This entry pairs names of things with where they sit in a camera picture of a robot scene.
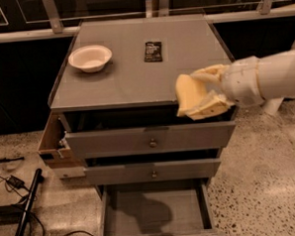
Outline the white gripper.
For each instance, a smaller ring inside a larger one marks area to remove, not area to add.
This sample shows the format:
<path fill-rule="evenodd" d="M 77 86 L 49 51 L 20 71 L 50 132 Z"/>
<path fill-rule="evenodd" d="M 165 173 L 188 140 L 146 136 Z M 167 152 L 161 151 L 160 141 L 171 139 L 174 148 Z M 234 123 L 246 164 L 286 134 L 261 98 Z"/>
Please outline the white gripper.
<path fill-rule="evenodd" d="M 209 91 L 199 104 L 186 111 L 186 115 L 195 121 L 226 113 L 234 104 L 239 107 L 261 104 L 263 98 L 257 84 L 258 63 L 257 57 L 249 57 L 235 60 L 231 65 L 212 64 L 194 70 L 190 73 L 193 79 L 204 83 L 221 82 L 225 94 Z"/>

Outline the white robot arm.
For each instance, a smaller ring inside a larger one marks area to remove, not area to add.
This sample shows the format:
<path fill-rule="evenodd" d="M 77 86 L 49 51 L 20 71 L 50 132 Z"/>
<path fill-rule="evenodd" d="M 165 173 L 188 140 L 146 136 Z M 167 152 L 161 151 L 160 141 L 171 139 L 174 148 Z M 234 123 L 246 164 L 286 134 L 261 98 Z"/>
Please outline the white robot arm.
<path fill-rule="evenodd" d="M 190 73 L 192 104 L 184 114 L 192 120 L 214 117 L 270 99 L 295 97 L 295 50 L 258 58 L 236 59 L 231 64 L 213 64 Z"/>

